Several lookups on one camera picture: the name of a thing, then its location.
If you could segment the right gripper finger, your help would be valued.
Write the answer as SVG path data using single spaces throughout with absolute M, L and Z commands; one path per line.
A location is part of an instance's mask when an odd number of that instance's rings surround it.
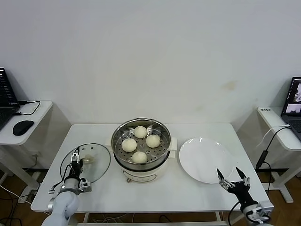
M 228 190 L 232 187 L 232 183 L 224 178 L 223 174 L 220 172 L 219 169 L 217 169 L 217 175 L 219 179 L 219 184 L 223 189 Z
M 242 181 L 244 182 L 245 186 L 249 186 L 250 185 L 250 178 L 247 177 L 244 172 L 242 170 L 240 170 L 238 167 L 236 167 L 236 171 L 238 173 L 238 175 L 240 176 L 240 178 L 242 179 Z

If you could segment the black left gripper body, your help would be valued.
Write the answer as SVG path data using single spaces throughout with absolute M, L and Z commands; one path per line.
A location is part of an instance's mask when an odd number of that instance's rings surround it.
M 79 179 L 80 174 L 79 162 L 71 162 L 70 177 Z

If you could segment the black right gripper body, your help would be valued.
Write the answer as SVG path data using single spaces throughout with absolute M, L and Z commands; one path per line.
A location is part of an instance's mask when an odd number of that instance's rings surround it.
M 251 205 L 258 204 L 251 195 L 249 194 L 249 185 L 245 185 L 243 181 L 232 182 L 233 186 L 228 188 L 228 192 L 234 194 L 241 207 L 248 207 Z

